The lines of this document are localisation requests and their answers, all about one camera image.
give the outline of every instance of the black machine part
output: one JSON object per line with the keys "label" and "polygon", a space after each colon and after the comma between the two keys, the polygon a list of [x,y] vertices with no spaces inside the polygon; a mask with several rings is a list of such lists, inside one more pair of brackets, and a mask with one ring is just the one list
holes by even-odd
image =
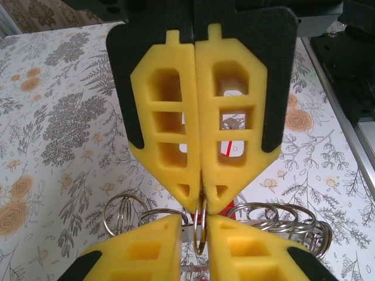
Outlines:
{"label": "black machine part", "polygon": [[[165,0],[63,0],[75,10],[88,9],[104,21],[128,22],[132,14],[143,11],[148,1],[164,5]],[[236,0],[236,9],[243,10],[286,6],[298,18],[298,37],[323,34],[342,13],[343,0]]]}
{"label": "black machine part", "polygon": [[353,122],[375,121],[375,2],[347,0],[336,36],[311,39],[338,100]]}

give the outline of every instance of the stack of key rings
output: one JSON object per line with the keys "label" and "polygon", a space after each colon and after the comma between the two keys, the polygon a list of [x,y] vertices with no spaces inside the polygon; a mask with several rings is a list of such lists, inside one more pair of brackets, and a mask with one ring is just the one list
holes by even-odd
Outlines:
{"label": "stack of key rings", "polygon": [[[119,194],[111,198],[104,207],[103,224],[110,237],[114,237],[123,232],[129,231],[132,227],[132,204],[130,200],[135,200],[144,209],[139,214],[138,226],[142,226],[149,222],[151,216],[158,214],[179,214],[182,217],[182,242],[193,242],[194,250],[197,256],[203,253],[206,244],[206,199],[200,196],[198,208],[195,213],[194,223],[189,223],[188,217],[177,210],[168,208],[158,208],[149,210],[147,205],[137,196],[133,194]],[[262,218],[252,219],[250,215],[255,210],[263,209]],[[293,240],[307,247],[310,252],[318,259],[324,258],[331,242],[332,229],[329,224],[318,221],[313,214],[306,208],[299,205],[284,203],[245,203],[233,207],[227,214],[231,217],[238,211],[246,214],[246,220],[240,222],[256,227],[263,231],[274,233],[278,236]],[[110,229],[108,226],[108,216],[114,216],[115,226]],[[202,214],[202,222],[198,223],[198,215]],[[182,264],[181,280],[193,281],[201,280],[204,274],[209,271],[209,264],[189,265]]]}

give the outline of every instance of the rectangular cutout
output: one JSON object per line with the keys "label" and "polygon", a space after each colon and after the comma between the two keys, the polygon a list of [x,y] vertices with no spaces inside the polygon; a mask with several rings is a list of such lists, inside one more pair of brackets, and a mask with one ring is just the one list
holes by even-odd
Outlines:
{"label": "rectangular cutout", "polygon": [[213,66],[215,93],[218,97],[247,95],[249,76],[236,61],[223,61]]}
{"label": "rectangular cutout", "polygon": [[185,134],[185,124],[181,123],[181,112],[153,112],[152,114],[158,133]]}
{"label": "rectangular cutout", "polygon": [[220,164],[242,167],[246,163],[247,142],[243,140],[217,142],[217,160]]}
{"label": "rectangular cutout", "polygon": [[180,74],[174,68],[156,69],[148,85],[152,101],[182,101]]}
{"label": "rectangular cutout", "polygon": [[180,150],[180,143],[158,143],[159,160],[165,167],[186,168],[188,154]]}
{"label": "rectangular cutout", "polygon": [[276,262],[270,264],[236,265],[240,281],[287,281]]}
{"label": "rectangular cutout", "polygon": [[185,196],[188,197],[190,194],[190,185],[188,184],[177,184],[178,189],[181,191],[181,193]]}
{"label": "rectangular cutout", "polygon": [[112,273],[110,281],[151,281],[152,272],[142,271],[128,271]]}
{"label": "rectangular cutout", "polygon": [[125,261],[158,259],[162,244],[158,241],[133,241],[126,248]]}
{"label": "rectangular cutout", "polygon": [[245,141],[243,140],[225,140],[219,142],[220,153],[224,157],[241,157],[245,151]]}
{"label": "rectangular cutout", "polygon": [[231,256],[269,256],[263,242],[254,238],[230,238],[228,247]]}
{"label": "rectangular cutout", "polygon": [[254,107],[220,110],[219,130],[253,129]]}
{"label": "rectangular cutout", "polygon": [[[185,113],[184,112],[181,114],[181,124],[183,125],[184,130],[185,130]],[[187,146],[188,146],[187,144],[181,143],[180,144],[180,151],[183,152],[183,153],[187,153],[188,152]]]}

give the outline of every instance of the metal key ring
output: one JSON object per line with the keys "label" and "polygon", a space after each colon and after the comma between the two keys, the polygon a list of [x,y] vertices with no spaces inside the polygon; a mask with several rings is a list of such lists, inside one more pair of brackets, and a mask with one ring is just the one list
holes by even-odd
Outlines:
{"label": "metal key ring", "polygon": [[105,231],[111,237],[115,237],[116,235],[110,230],[110,228],[107,225],[107,220],[105,219],[107,217],[107,208],[111,205],[111,203],[114,200],[119,199],[119,198],[122,198],[121,201],[123,201],[127,198],[134,199],[142,205],[142,207],[145,209],[145,211],[148,211],[147,205],[141,199],[139,199],[137,196],[135,196],[133,194],[130,194],[130,193],[119,194],[119,195],[116,195],[116,196],[112,197],[111,199],[109,199],[108,203],[105,205],[104,210],[103,210],[103,224],[104,224]]}
{"label": "metal key ring", "polygon": [[[278,204],[278,203],[272,203],[276,209],[282,209],[284,211],[287,211],[288,213],[292,214],[294,217],[294,220],[292,221],[278,221],[273,227],[269,228],[269,232],[287,232],[289,230],[292,230],[295,228],[295,226],[298,223],[298,213],[291,207]],[[267,211],[265,212],[266,219],[270,220],[270,218],[267,215]]]}
{"label": "metal key ring", "polygon": [[329,224],[327,224],[326,222],[323,222],[323,221],[318,221],[316,223],[316,227],[321,229],[322,233],[322,238],[324,239],[321,239],[321,246],[319,247],[319,250],[316,252],[316,257],[318,259],[322,259],[325,257],[325,255],[327,254],[329,248],[330,248],[330,245],[332,243],[332,229],[330,227]]}
{"label": "metal key ring", "polygon": [[139,220],[143,221],[146,217],[149,217],[150,215],[157,215],[157,214],[176,214],[176,215],[181,215],[182,220],[183,220],[183,224],[182,225],[185,225],[185,224],[189,223],[188,217],[184,213],[182,213],[180,211],[177,211],[177,210],[168,209],[168,208],[166,208],[166,209],[163,209],[163,208],[151,209],[151,210],[145,211],[145,212],[143,212],[139,216]]}
{"label": "metal key ring", "polygon": [[[251,212],[253,212],[257,209],[260,209],[260,208],[265,208],[266,210],[270,210],[270,211],[274,212],[275,215],[274,215],[274,217],[272,217],[271,220],[266,221],[266,222],[262,222],[261,224],[259,224],[259,226],[260,226],[259,229],[261,229],[261,230],[267,230],[267,229],[273,227],[279,220],[279,215],[278,215],[277,209],[273,205],[267,204],[267,203],[244,203],[244,204],[237,205],[228,212],[227,217],[230,218],[235,212],[240,211],[242,209],[246,209],[246,208],[249,209],[246,212],[247,218],[249,218]],[[251,220],[252,219],[249,218],[248,220],[242,220],[240,222],[246,222],[246,221],[251,221]]]}
{"label": "metal key ring", "polygon": [[130,229],[130,222],[131,222],[131,204],[128,198],[124,198],[120,202],[120,207],[118,208],[118,215],[117,215],[117,223],[116,223],[116,230],[117,235],[122,233],[123,225],[124,225],[124,214],[125,208],[127,209],[127,221],[125,225],[125,231],[129,231]]}
{"label": "metal key ring", "polygon": [[293,209],[296,209],[300,212],[303,212],[305,213],[306,215],[309,216],[309,218],[311,219],[311,222],[309,225],[303,225],[303,226],[299,226],[299,227],[295,227],[295,229],[300,229],[300,230],[290,230],[288,231],[290,234],[303,234],[303,233],[306,233],[308,231],[311,231],[315,228],[315,225],[316,225],[316,217],[315,215],[313,214],[312,211],[310,211],[309,209],[307,208],[303,208],[301,206],[298,206],[298,205],[293,205],[293,204],[284,204],[284,203],[281,203],[280,205],[285,205],[285,206],[288,206],[290,208],[293,208]]}
{"label": "metal key ring", "polygon": [[[201,213],[201,222],[200,222],[200,241],[198,246],[198,216]],[[198,199],[198,205],[194,214],[194,233],[193,233],[193,243],[195,254],[201,255],[203,253],[204,247],[206,245],[207,239],[207,229],[206,229],[206,220],[207,220],[207,199],[206,196],[202,193]]]}

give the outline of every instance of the black holder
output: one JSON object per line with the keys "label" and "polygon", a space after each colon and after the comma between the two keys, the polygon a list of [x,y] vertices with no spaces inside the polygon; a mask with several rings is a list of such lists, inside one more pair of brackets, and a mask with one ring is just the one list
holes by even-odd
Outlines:
{"label": "black holder", "polygon": [[351,122],[375,121],[375,37],[348,26],[335,37],[311,39],[336,96]]}

